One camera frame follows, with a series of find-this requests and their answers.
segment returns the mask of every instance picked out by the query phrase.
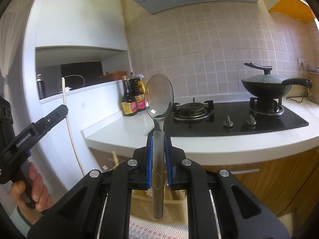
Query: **sleeve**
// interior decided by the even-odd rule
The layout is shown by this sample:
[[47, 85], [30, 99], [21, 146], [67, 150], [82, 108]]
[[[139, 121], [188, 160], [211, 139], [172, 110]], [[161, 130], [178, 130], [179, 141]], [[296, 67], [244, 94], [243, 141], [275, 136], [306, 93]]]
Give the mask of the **sleeve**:
[[18, 206], [15, 207], [12, 215], [10, 216], [10, 219], [12, 220], [13, 224], [16, 226], [16, 228], [19, 229], [19, 231], [27, 237], [28, 232], [31, 228], [31, 224], [28, 220], [25, 219], [25, 217], [21, 214]]

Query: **finger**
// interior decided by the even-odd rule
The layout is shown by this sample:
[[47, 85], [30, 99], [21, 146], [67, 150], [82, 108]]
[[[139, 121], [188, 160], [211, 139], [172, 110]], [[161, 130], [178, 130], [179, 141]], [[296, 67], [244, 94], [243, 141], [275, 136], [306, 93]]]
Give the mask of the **finger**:
[[12, 183], [11, 191], [10, 191], [11, 198], [19, 207], [22, 205], [26, 205], [23, 199], [21, 198], [21, 194], [25, 190], [26, 190], [26, 185], [23, 181]]
[[43, 187], [44, 187], [44, 184], [43, 184], [42, 175], [38, 173], [38, 175], [35, 177], [35, 179], [32, 182], [31, 196], [35, 202], [39, 202], [40, 197], [42, 195]]
[[53, 206], [52, 196], [49, 195], [49, 196], [47, 197], [47, 203], [46, 203], [46, 205], [45, 205], [44, 210], [47, 210], [47, 209], [49, 209], [49, 208], [52, 208], [52, 206]]
[[40, 200], [38, 203], [36, 203], [35, 208], [39, 211], [42, 212], [44, 210], [44, 207], [47, 203], [47, 198], [48, 198], [48, 191], [47, 187], [44, 186], [42, 190], [42, 195], [40, 197]]
[[33, 181], [36, 176], [39, 174], [38, 170], [36, 169], [35, 165], [30, 162], [30, 167], [29, 167], [29, 178]]

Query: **wicker basket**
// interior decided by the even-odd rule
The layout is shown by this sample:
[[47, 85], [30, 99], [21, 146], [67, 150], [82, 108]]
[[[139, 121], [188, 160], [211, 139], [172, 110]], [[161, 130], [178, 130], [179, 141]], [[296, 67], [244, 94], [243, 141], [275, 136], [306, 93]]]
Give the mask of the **wicker basket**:
[[103, 81], [111, 82], [122, 80], [122, 77], [127, 75], [127, 71], [106, 72], [105, 76], [100, 77]]
[[184, 191], [172, 191], [164, 188], [164, 212], [163, 218], [153, 217], [152, 191], [132, 191], [131, 213], [132, 216], [148, 221], [169, 224], [187, 225], [187, 198]]

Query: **wok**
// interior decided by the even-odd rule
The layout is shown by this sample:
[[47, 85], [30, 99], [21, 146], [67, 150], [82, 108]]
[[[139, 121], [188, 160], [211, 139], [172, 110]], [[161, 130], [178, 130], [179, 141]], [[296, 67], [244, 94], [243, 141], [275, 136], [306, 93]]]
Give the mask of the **wok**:
[[241, 82], [252, 95], [269, 99], [278, 99], [289, 93], [292, 85], [301, 85], [306, 88], [312, 87], [312, 82], [305, 78], [286, 78], [271, 74], [272, 67], [264, 67], [252, 63], [245, 63], [251, 68], [260, 69], [264, 74], [251, 76]]

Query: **transparent spoon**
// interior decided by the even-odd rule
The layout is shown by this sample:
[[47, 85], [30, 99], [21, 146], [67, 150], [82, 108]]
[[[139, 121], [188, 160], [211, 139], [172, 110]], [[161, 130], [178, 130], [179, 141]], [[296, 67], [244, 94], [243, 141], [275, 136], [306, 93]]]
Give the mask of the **transparent spoon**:
[[145, 89], [145, 104], [148, 115], [154, 121], [153, 132], [153, 216], [163, 217], [164, 204], [164, 121], [172, 110], [173, 87], [163, 74], [155, 74]]

